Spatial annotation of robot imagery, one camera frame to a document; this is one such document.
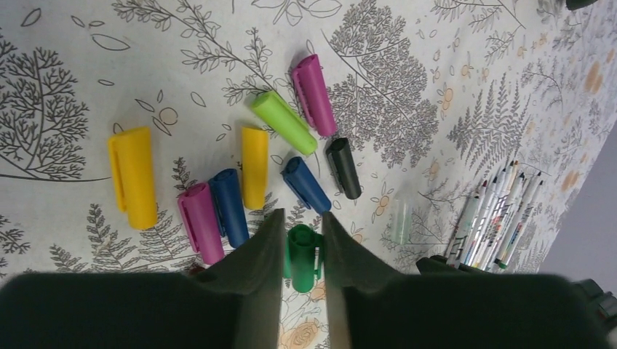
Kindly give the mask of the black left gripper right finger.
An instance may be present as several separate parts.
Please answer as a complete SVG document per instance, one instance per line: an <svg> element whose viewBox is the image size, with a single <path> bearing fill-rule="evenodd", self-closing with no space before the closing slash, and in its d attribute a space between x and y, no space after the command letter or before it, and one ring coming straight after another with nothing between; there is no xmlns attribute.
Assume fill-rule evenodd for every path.
<svg viewBox="0 0 617 349"><path fill-rule="evenodd" d="M405 274L322 218L333 348L608 348L559 276Z"/></svg>

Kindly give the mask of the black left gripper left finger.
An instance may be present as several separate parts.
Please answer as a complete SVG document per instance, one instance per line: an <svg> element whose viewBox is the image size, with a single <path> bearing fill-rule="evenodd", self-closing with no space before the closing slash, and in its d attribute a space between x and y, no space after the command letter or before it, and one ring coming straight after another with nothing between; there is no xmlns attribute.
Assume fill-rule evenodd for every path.
<svg viewBox="0 0 617 349"><path fill-rule="evenodd" d="M184 273L29 273L1 288L3 348L275 348L284 210Z"/></svg>

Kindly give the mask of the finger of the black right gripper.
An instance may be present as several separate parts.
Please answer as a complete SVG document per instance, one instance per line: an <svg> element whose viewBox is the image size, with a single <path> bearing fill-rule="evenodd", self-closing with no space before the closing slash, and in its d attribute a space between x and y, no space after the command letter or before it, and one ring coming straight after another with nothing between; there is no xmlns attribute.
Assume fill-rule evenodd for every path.
<svg viewBox="0 0 617 349"><path fill-rule="evenodd" d="M487 272L482 271L477 268L469 267L468 265L460 264L457 268L449 266L447 263L447 259L443 256L431 256L431 257L422 257L419 259L415 265L421 275L428 275L430 273L447 273L447 274L487 274Z"/></svg>

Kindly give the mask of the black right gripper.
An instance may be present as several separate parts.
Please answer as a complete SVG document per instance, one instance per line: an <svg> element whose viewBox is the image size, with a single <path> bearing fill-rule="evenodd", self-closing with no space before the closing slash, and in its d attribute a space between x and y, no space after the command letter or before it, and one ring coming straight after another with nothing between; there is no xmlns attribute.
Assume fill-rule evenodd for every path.
<svg viewBox="0 0 617 349"><path fill-rule="evenodd" d="M566 7L570 11L576 11L584 7L590 6L596 3L598 0L566 0Z"/></svg>

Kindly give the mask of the red pen cap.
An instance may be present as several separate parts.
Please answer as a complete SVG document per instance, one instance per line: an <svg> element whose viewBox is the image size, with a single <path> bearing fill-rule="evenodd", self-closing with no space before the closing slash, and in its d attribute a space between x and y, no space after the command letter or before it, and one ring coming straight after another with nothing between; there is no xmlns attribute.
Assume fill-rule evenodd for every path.
<svg viewBox="0 0 617 349"><path fill-rule="evenodd" d="M201 273L202 271L204 271L203 267L195 265L191 269L188 270L188 275L189 276L196 276L197 274Z"/></svg>

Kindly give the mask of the white marker pen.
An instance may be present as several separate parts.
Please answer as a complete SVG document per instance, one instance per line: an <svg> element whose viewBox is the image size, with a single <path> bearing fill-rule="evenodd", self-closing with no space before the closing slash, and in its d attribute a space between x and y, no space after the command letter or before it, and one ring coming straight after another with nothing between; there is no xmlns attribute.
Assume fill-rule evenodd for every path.
<svg viewBox="0 0 617 349"><path fill-rule="evenodd" d="M463 207L446 265L506 269L544 183L543 174L537 169L526 172L518 161L510 161L481 182Z"/></svg>

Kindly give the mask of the purple pen cap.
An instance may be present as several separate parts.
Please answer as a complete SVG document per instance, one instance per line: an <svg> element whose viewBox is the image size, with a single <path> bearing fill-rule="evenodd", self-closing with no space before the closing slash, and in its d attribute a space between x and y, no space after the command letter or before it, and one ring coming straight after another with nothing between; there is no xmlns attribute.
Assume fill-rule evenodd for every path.
<svg viewBox="0 0 617 349"><path fill-rule="evenodd" d="M319 56L313 54L302 59L292 69L291 78L308 125L322 137L334 135L338 128Z"/></svg>
<svg viewBox="0 0 617 349"><path fill-rule="evenodd" d="M180 194L178 208L193 251L207 265L222 260L225 254L209 185L201 182Z"/></svg>

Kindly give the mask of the blue pen cap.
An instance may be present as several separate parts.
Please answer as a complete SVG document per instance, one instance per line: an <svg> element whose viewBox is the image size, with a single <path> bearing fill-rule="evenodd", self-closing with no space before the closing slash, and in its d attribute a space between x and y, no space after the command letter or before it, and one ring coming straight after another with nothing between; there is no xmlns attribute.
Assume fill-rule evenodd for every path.
<svg viewBox="0 0 617 349"><path fill-rule="evenodd" d="M233 248L240 247L250 235L237 170L224 169L210 178L207 184L210 187L221 236L227 237Z"/></svg>
<svg viewBox="0 0 617 349"><path fill-rule="evenodd" d="M281 175L305 208L313 209L317 214L331 210L331 200L300 156L289 159Z"/></svg>

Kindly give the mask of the black pen cap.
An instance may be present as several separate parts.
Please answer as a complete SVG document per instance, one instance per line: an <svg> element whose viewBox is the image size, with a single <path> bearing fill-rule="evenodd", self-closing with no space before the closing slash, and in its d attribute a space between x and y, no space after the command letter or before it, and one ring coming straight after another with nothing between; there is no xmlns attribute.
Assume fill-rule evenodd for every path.
<svg viewBox="0 0 617 349"><path fill-rule="evenodd" d="M333 140L325 153L340 190L345 194L346 198L351 200L358 199L362 194L362 189L349 145L349 139L339 137Z"/></svg>

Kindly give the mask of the yellow pen cap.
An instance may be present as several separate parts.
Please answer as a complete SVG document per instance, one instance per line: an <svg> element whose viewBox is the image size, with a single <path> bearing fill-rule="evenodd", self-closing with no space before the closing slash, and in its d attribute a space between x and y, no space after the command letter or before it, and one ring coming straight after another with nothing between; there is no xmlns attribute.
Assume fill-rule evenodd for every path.
<svg viewBox="0 0 617 349"><path fill-rule="evenodd" d="M129 226L145 230L158 221L156 186L148 127L128 129L108 139L116 204Z"/></svg>
<svg viewBox="0 0 617 349"><path fill-rule="evenodd" d="M247 209L262 209L268 182L268 135L262 129L242 127L242 197Z"/></svg>

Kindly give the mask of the green pen cap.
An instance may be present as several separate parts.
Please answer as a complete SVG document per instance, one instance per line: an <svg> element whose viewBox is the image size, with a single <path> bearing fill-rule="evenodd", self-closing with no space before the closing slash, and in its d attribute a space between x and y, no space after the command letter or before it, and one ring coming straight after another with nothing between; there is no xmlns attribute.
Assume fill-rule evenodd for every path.
<svg viewBox="0 0 617 349"><path fill-rule="evenodd" d="M264 92L254 99L252 111L282 136L294 149L310 156L317 149L317 140L308 124L274 91Z"/></svg>

